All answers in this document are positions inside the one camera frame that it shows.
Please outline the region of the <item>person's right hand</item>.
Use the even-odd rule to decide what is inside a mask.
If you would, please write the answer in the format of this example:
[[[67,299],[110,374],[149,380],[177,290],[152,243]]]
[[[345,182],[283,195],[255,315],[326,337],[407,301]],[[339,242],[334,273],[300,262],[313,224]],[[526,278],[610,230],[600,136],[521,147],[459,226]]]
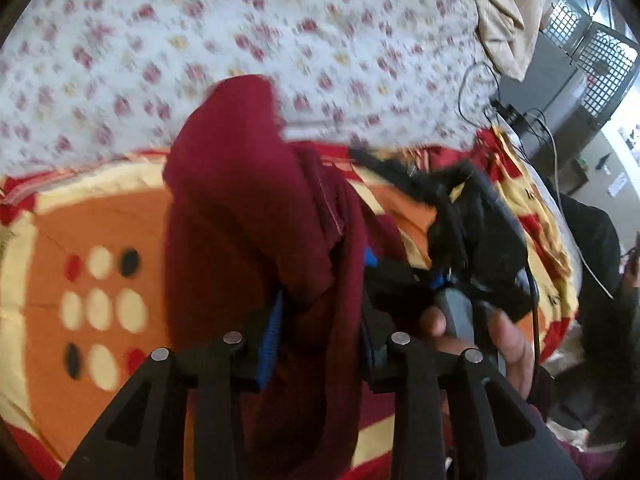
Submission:
[[[458,356],[473,347],[469,341],[446,334],[446,318],[438,307],[425,310],[420,318],[419,327],[422,339],[436,351]],[[488,318],[487,327],[492,343],[506,362],[506,379],[526,399],[532,391],[536,370],[532,345],[518,326],[515,326],[501,310],[495,311]]]

